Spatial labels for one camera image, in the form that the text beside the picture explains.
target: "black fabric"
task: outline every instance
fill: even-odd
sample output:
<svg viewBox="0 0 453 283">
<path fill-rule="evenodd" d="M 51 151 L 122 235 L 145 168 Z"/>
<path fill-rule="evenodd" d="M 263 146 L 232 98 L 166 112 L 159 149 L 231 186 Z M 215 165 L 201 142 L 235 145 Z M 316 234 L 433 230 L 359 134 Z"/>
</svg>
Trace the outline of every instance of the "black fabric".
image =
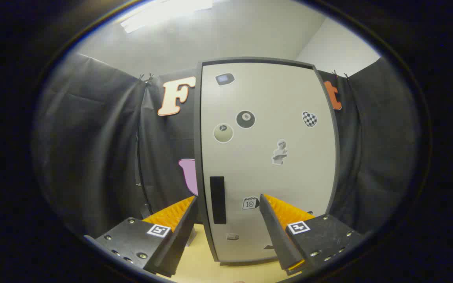
<svg viewBox="0 0 453 283">
<path fill-rule="evenodd" d="M 355 73 L 349 82 L 361 124 L 360 165 L 351 180 L 357 208 L 352 227 L 365 233 L 381 227 L 408 189 L 421 129 L 410 90 L 385 59 Z"/>
<path fill-rule="evenodd" d="M 135 161 L 135 184 L 136 186 L 139 186 L 141 190 L 143 191 L 144 195 L 144 204 L 142 204 L 140 212 L 141 212 L 141 217 L 145 219 L 146 217 L 149 217 L 151 213 L 151 207 L 150 203 L 148 202 L 148 196 L 146 195 L 146 191 L 144 190 L 144 187 L 142 186 L 142 171 L 140 170 L 140 165 L 139 162 L 140 160 L 137 158 L 139 156 L 139 147 L 136 147 L 136 158 L 134 158 Z"/>
<path fill-rule="evenodd" d="M 135 130 L 144 83 L 71 54 L 45 85 L 32 152 L 43 195 L 77 235 L 140 218 Z"/>
<path fill-rule="evenodd" d="M 181 159 L 193 159 L 194 88 L 189 88 L 185 103 L 176 102 L 176 115 L 158 116 L 164 98 L 163 84 L 195 75 L 193 71 L 160 75 L 149 81 L 140 106 L 140 164 L 144 190 L 153 213 L 170 206 L 192 193 L 185 183 Z"/>
<path fill-rule="evenodd" d="M 357 212 L 354 181 L 358 167 L 357 154 L 361 150 L 358 146 L 361 125 L 356 101 L 346 78 L 323 71 L 319 71 L 319 74 L 323 82 L 330 82 L 337 89 L 336 98 L 342 104 L 340 110 L 334 111 L 340 156 L 337 186 L 330 213 L 347 226 L 354 227 Z"/>
</svg>

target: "orange foam pad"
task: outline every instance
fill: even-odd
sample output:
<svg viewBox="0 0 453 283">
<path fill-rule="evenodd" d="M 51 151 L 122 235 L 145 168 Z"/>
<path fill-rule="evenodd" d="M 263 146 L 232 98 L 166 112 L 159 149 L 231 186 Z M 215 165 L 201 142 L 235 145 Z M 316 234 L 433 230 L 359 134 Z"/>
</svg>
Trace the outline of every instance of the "orange foam pad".
<svg viewBox="0 0 453 283">
<path fill-rule="evenodd" d="M 310 213 L 307 213 L 300 208 L 296 208 L 280 199 L 276 199 L 270 195 L 265 195 L 265 197 L 270 206 L 272 206 L 272 210 L 275 212 L 275 216 L 277 216 L 277 220 L 279 220 L 279 224 L 281 224 L 283 230 L 286 230 L 288 224 L 298 221 L 307 221 L 314 218 Z"/>
<path fill-rule="evenodd" d="M 163 210 L 158 211 L 157 213 L 154 213 L 149 217 L 146 217 L 145 219 L 143 219 L 143 221 L 171 227 L 171 230 L 174 232 L 174 229 L 176 229 L 176 226 L 178 226 L 181 218 L 190 206 L 194 197 L 195 196 L 188 197 L 186 199 L 183 199 L 182 201 L 176 202 L 171 206 L 167 206 Z"/>
</svg>

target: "black handle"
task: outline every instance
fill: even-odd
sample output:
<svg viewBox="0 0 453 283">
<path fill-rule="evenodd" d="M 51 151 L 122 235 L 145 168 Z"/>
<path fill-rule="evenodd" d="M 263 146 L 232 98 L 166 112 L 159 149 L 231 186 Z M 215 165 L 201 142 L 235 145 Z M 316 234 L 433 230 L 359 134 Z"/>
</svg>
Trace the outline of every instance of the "black handle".
<svg viewBox="0 0 453 283">
<path fill-rule="evenodd" d="M 223 176 L 211 176 L 209 181 L 211 183 L 211 205 L 214 224 L 226 224 L 225 178 Z"/>
</svg>

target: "billiard ball sticker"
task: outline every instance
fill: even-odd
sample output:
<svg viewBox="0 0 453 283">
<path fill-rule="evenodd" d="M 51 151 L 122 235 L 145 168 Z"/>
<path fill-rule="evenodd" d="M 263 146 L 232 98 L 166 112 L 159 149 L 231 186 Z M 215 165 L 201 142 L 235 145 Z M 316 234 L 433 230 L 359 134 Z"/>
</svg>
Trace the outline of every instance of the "billiard ball sticker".
<svg viewBox="0 0 453 283">
<path fill-rule="evenodd" d="M 255 124 L 255 115 L 250 111 L 240 111 L 236 120 L 239 127 L 248 129 Z"/>
<path fill-rule="evenodd" d="M 214 138 L 219 143 L 228 143 L 234 136 L 234 130 L 228 124 L 221 123 L 214 127 Z"/>
</svg>

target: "sticker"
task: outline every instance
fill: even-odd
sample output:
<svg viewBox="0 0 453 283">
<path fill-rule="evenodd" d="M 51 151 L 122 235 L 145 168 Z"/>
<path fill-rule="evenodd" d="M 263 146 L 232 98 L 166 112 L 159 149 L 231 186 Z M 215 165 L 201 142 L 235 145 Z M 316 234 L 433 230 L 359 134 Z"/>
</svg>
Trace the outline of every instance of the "sticker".
<svg viewBox="0 0 453 283">
<path fill-rule="evenodd" d="M 326 87 L 326 91 L 328 92 L 328 96 L 330 97 L 333 109 L 335 110 L 342 109 L 342 104 L 337 100 L 336 96 L 338 94 L 338 89 L 335 88 L 329 81 L 324 82 L 324 86 Z"/>
<path fill-rule="evenodd" d="M 227 233 L 226 234 L 226 239 L 227 240 L 236 241 L 236 240 L 239 240 L 239 235 L 237 235 L 235 233 Z"/>
<path fill-rule="evenodd" d="M 255 115 L 250 111 L 241 111 L 237 114 L 236 120 L 240 127 L 248 129 L 255 124 Z"/>
<path fill-rule="evenodd" d="M 194 88 L 195 83 L 195 77 L 186 77 L 163 84 L 164 99 L 162 100 L 162 107 L 157 111 L 158 116 L 178 114 L 181 107 L 176 105 L 176 100 L 179 99 L 179 102 L 185 103 L 188 98 L 188 89 Z"/>
<path fill-rule="evenodd" d="M 185 183 L 188 190 L 198 196 L 197 188 L 197 173 L 195 171 L 195 159 L 181 159 L 178 161 L 178 165 L 183 168 L 183 174 L 185 175 Z"/>
<path fill-rule="evenodd" d="M 157 236 L 160 238 L 165 238 L 165 236 L 167 236 L 167 233 L 169 233 L 170 230 L 171 227 L 155 224 L 146 233 L 149 233 L 150 235 Z"/>
<path fill-rule="evenodd" d="M 287 157 L 288 150 L 286 149 L 286 140 L 277 141 L 277 149 L 274 150 L 272 156 L 272 164 L 283 165 L 283 159 Z"/>
<path fill-rule="evenodd" d="M 258 197 L 245 197 L 242 209 L 254 209 L 260 206 L 260 200 Z"/>
<path fill-rule="evenodd" d="M 218 124 L 214 128 L 214 138 L 220 143 L 228 143 L 234 136 L 234 130 L 228 124 Z"/>
<path fill-rule="evenodd" d="M 231 73 L 216 76 L 216 82 L 220 86 L 231 84 L 234 80 L 234 75 Z"/>
<path fill-rule="evenodd" d="M 304 233 L 310 230 L 309 226 L 307 226 L 307 224 L 305 224 L 305 222 L 303 221 L 288 224 L 288 227 L 291 230 L 291 233 L 293 233 L 293 235 L 297 233 Z"/>
<path fill-rule="evenodd" d="M 307 127 L 312 128 L 318 123 L 318 117 L 315 114 L 308 113 L 307 111 L 302 113 L 302 119 Z"/>
</svg>

